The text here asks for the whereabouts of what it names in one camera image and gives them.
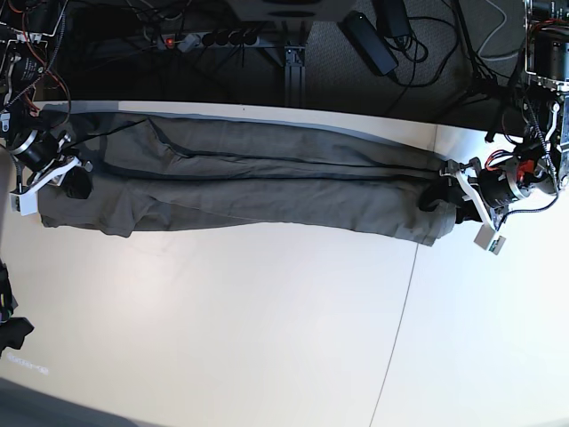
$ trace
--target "metal leg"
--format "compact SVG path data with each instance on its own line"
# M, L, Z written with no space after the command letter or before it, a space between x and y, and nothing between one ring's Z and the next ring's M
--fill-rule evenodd
M284 105L301 109L305 101L304 47L290 46L284 51Z

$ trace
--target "gray carpet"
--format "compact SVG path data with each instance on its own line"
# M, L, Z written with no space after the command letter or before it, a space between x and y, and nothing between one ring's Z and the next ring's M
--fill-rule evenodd
M508 14L506 26L487 45L485 55L511 52L520 46L524 37L524 6L520 1L495 0ZM450 9L442 0L406 0L410 17L432 16L454 23ZM462 0L469 33L475 49L501 22L500 13L486 1ZM369 0L358 0L356 9L366 14L374 23L375 15ZM417 65L414 83L429 81L443 57L453 46L453 30L446 25L429 20L413 20L417 37L429 48L429 58ZM398 54L396 72L401 82L408 82L412 64ZM509 74L515 60L489 63L502 74ZM417 121L430 121L434 113L452 101L469 83L469 63L459 49L448 61L440 79L428 88L409 89L392 117ZM386 108L403 89L387 77L376 77L362 62L337 25L318 22L314 25L307 49L308 108L342 111L382 116ZM474 104L458 109L442 121L466 127L484 128L493 109L491 102Z

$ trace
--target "metal bracket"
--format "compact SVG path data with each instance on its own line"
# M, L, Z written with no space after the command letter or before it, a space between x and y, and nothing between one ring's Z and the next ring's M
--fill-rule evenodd
M561 187L565 188L569 184L569 95L565 96L561 120L561 138L559 140L561 160L559 162L558 177Z
M284 49L284 105L301 109L304 107L306 90L304 47L288 46Z

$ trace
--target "red wire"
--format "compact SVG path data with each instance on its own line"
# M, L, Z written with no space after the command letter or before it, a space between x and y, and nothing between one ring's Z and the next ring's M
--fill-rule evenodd
M36 53L36 50L32 47L32 44L29 42L28 33L26 32L26 13L22 13L21 15L21 30L22 33L24 34L24 40L26 41L26 45L28 46L29 51L32 52L32 55L34 55L36 59L39 60L39 62L45 68L46 67L45 61L39 57L39 55ZM47 71L47 74L55 81L55 83L58 84L61 90L69 98L68 90L66 89L65 85L59 80L59 78L51 71Z

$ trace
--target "white tabletop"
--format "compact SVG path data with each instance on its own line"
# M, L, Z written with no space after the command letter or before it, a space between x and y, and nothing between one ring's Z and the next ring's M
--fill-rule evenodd
M322 111L125 101L74 109L333 128L457 160L495 149L477 131ZM512 217L498 257L472 243L476 224L428 248L294 224L124 239L7 213L1 255L16 314L36 330L4 353L0 375L176 427L567 421L568 209L562 197L550 212Z

